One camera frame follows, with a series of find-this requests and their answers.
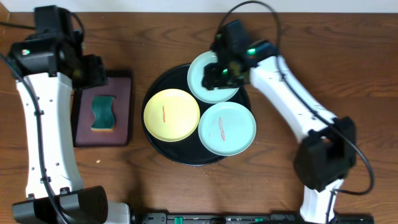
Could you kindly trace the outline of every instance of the white plate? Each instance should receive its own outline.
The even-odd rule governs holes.
[[[218,103],[207,109],[199,121],[199,138],[212,153],[232,156],[243,152],[256,136],[256,120],[243,105]]]
[[[191,92],[199,100],[205,103],[221,103],[229,100],[238,92],[239,88],[228,88],[219,90],[207,90],[201,85],[203,80],[205,66],[209,63],[217,62],[217,56],[214,52],[209,51],[199,55],[190,65],[188,69],[188,86]]]

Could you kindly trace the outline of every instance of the cable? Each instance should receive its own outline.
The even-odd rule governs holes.
[[[81,41],[83,41],[85,39],[85,35],[86,35],[85,27],[83,26],[83,23],[81,22],[79,17],[76,15],[76,13],[71,12],[70,14],[73,16],[73,18],[76,19],[77,23],[80,26],[80,29],[81,29]]]
[[[38,148],[39,148],[40,172],[42,173],[42,180],[43,180],[43,184],[44,184],[44,187],[45,187],[45,191],[49,195],[50,203],[53,206],[53,208],[54,208],[55,212],[57,213],[57,215],[62,219],[62,221],[65,224],[69,224],[69,221],[67,220],[67,218],[62,213],[62,208],[59,207],[57,205],[56,201],[55,201],[55,197],[52,194],[52,189],[51,189],[51,186],[49,184],[49,177],[47,177],[47,174],[46,174],[45,162],[44,162],[44,150],[43,150],[43,133],[42,133],[42,119],[41,119],[42,113],[41,113],[41,110],[40,110],[40,107],[39,107],[39,102],[37,101],[37,98],[35,97],[35,94],[34,94],[33,90],[26,83],[26,81],[24,80],[22,75],[19,74],[14,69],[14,67],[11,65],[11,63],[8,61],[8,59],[5,56],[3,56],[3,54],[0,54],[0,60],[4,61],[4,63],[7,65],[7,67],[9,67],[11,72],[17,77],[18,81],[20,81],[24,85],[26,91],[28,92],[30,98],[32,99],[33,106],[35,108],[35,112],[34,113],[35,113],[36,125],[37,125],[37,144],[38,144]]]
[[[35,27],[23,26],[23,25],[18,25],[18,24],[11,24],[11,23],[8,23],[8,22],[0,22],[0,25],[8,26],[8,27],[14,27],[14,28],[20,28],[20,29],[36,30]]]
[[[279,62],[279,52],[280,52],[280,45],[281,45],[281,41],[280,38],[282,37],[282,25],[280,23],[280,19],[279,19],[279,15],[278,13],[272,8],[270,7],[270,5],[260,2],[260,1],[245,1],[242,2],[241,4],[238,4],[237,6],[233,7],[231,10],[229,10],[229,12],[227,12],[227,14],[224,16],[223,20],[220,22],[220,25],[218,26],[218,30],[216,33],[216,36],[218,34],[218,32],[220,31],[222,25],[224,24],[225,20],[227,19],[227,17],[237,8],[245,5],[245,4],[250,4],[250,3],[256,3],[256,4],[260,4],[266,8],[268,8],[268,10],[270,10],[270,12],[272,13],[272,16],[275,19],[275,23],[277,26],[277,38],[276,38],[276,67],[278,69],[278,72],[280,73],[280,78],[281,80],[287,85],[287,87],[291,90],[291,92],[295,95],[295,97],[316,117],[318,118],[322,123],[324,123],[325,125],[327,125],[335,134],[337,134],[341,139],[343,139],[345,142],[347,142],[355,151],[356,153],[358,153],[358,155],[360,156],[360,158],[362,159],[362,161],[364,162],[366,169],[368,170],[369,173],[369,187],[362,191],[362,192],[353,192],[350,190],[343,190],[343,189],[333,189],[331,191],[331,196],[330,196],[330,200],[329,200],[329,204],[328,204],[328,210],[326,212],[326,223],[329,222],[329,215],[330,215],[330,210],[331,210],[331,204],[333,201],[333,196],[336,195],[337,192],[343,193],[343,194],[350,194],[350,195],[365,195],[367,193],[369,193],[370,191],[372,191],[373,187],[374,187],[374,172],[372,170],[372,167],[368,161],[368,159],[366,158],[366,156],[361,152],[361,150],[358,149],[358,147],[355,146],[354,143],[352,143],[343,133],[341,133],[337,128],[335,128],[332,124],[330,124],[325,118],[322,118],[317,111],[315,111],[314,109],[312,109],[312,107],[310,105],[308,105],[307,102],[304,101],[304,99],[292,88],[292,86],[290,85],[290,83],[286,80],[286,74],[283,73],[282,69],[280,68],[280,62]]]

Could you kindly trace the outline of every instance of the round black tray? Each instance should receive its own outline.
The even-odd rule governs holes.
[[[148,137],[150,143],[155,149],[160,152],[166,158],[179,162],[186,165],[205,165],[213,162],[218,162],[225,158],[225,156],[219,156],[210,152],[200,141],[198,128],[189,135],[187,138],[177,142],[165,142],[161,141],[153,135],[151,135],[144,124],[144,109],[149,99],[151,99],[156,93],[171,88],[186,91],[191,94],[194,99],[198,102],[200,109],[200,116],[214,104],[205,103],[196,98],[189,89],[187,82],[188,65],[181,65],[170,69],[161,75],[149,88],[142,104],[141,121],[144,127],[144,132]],[[245,106],[248,110],[251,110],[250,101],[248,94],[244,88],[240,88],[237,94],[235,94],[228,101],[239,103]]]

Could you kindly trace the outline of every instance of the green sponge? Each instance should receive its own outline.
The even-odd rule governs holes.
[[[112,113],[113,96],[95,96],[91,109],[95,115],[93,131],[112,131],[114,128],[114,116]]]

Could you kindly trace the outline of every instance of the red mark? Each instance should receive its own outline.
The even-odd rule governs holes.
[[[166,123],[166,114],[164,112],[164,106],[162,106],[162,107],[163,107],[163,123]]]
[[[220,127],[221,131],[221,137],[223,138],[223,141],[225,141],[225,133],[224,133],[224,128],[223,128],[223,120],[220,117],[220,120],[218,120],[218,126]]]

